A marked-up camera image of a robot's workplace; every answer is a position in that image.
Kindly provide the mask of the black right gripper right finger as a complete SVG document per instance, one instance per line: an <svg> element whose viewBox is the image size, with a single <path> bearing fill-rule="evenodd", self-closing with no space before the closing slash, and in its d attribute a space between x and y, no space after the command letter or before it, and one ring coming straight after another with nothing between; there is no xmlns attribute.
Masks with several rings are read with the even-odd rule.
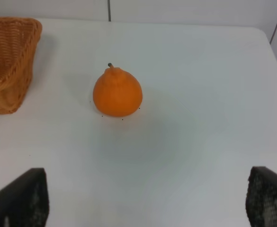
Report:
<svg viewBox="0 0 277 227"><path fill-rule="evenodd" d="M277 174L254 166L248 178L246 214L252 227L277 227Z"/></svg>

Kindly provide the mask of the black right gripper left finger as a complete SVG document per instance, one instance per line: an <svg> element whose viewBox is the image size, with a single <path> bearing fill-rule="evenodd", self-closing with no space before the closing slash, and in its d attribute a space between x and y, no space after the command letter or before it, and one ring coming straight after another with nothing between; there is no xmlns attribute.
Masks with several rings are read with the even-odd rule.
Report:
<svg viewBox="0 0 277 227"><path fill-rule="evenodd" d="M0 227L44 227L49 211L44 168L31 168L0 190Z"/></svg>

